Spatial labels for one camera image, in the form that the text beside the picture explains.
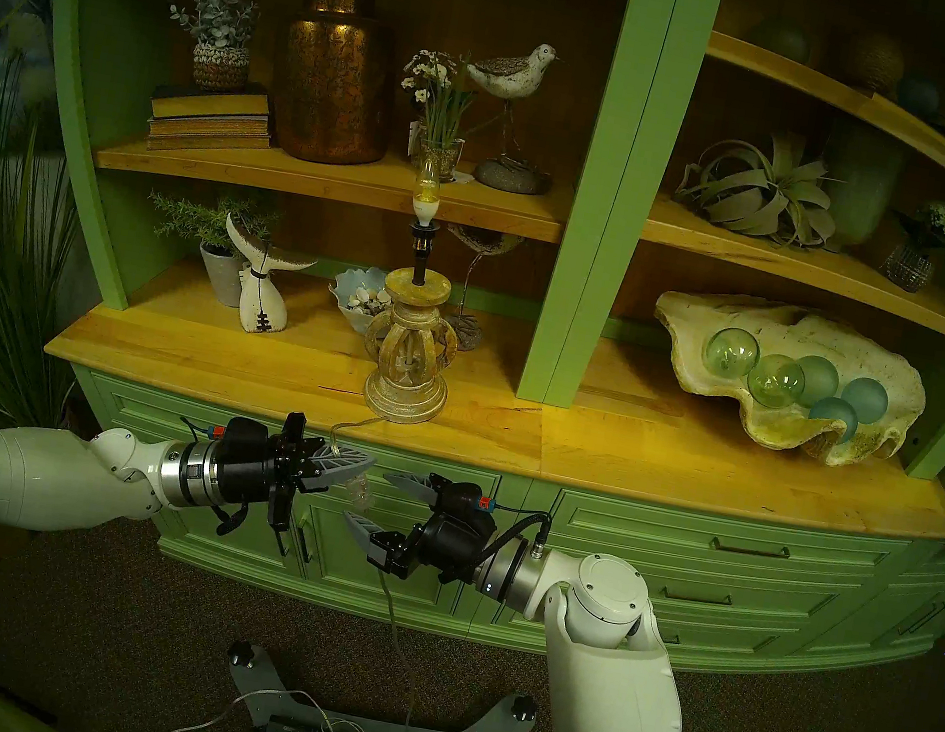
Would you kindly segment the right gripper gray finger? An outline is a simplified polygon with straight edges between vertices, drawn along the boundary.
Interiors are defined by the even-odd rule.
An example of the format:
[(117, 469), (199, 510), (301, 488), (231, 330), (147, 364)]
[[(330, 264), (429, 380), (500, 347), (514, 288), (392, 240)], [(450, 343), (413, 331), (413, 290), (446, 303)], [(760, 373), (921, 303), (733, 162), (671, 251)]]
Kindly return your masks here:
[(362, 550), (368, 563), (394, 577), (409, 577), (410, 559), (406, 558), (406, 536), (398, 531), (383, 530), (380, 525), (360, 514), (343, 512), (352, 541)]
[(384, 481), (409, 499), (425, 502), (434, 512), (454, 512), (458, 507), (462, 483), (438, 473), (427, 475), (406, 472), (384, 474)]

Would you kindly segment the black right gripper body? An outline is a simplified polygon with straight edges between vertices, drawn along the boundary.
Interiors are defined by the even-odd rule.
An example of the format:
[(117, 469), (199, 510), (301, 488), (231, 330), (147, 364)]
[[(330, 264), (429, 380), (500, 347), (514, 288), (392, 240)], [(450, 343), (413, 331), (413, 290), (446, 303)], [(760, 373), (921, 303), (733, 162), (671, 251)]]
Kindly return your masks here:
[(480, 486), (462, 483), (454, 512), (432, 511), (426, 523), (417, 524), (406, 540), (410, 571), (416, 566), (435, 567), (438, 581), (450, 584), (464, 578), (463, 571), (488, 545), (496, 530), (492, 497)]

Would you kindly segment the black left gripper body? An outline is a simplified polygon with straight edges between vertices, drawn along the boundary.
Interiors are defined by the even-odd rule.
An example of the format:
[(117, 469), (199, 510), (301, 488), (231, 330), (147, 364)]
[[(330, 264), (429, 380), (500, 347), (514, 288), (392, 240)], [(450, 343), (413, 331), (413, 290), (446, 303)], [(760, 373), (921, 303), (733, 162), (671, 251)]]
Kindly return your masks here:
[(331, 452), (323, 438), (303, 435), (306, 424), (304, 414), (292, 412), (283, 430), (272, 435), (249, 417), (230, 419), (220, 448), (216, 501), (238, 509), (228, 516), (216, 508), (219, 519), (244, 522), (251, 503), (265, 503), (269, 527), (289, 529), (294, 495), (312, 491), (309, 480), (326, 473)]

